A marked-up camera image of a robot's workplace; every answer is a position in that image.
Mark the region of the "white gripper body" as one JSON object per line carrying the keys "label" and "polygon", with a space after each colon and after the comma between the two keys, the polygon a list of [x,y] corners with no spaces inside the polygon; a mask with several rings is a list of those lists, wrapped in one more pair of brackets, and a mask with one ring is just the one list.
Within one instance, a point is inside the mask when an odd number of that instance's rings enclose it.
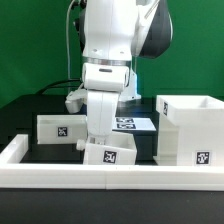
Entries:
{"label": "white gripper body", "polygon": [[84,63],[82,79],[84,88],[68,94],[66,107],[70,113],[77,113],[86,101],[88,136],[95,142],[105,142],[112,132],[119,96],[129,79],[129,68]]}

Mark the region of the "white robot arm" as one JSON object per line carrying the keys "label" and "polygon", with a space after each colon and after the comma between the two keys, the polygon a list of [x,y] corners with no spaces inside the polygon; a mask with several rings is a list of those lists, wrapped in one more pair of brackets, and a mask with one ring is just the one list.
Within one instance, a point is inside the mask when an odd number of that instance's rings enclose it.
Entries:
{"label": "white robot arm", "polygon": [[140,97],[132,59],[163,54],[172,41],[172,20],[167,0],[87,0],[79,21],[83,86],[68,95],[66,106],[75,113],[87,100],[88,138],[103,144],[117,104]]}

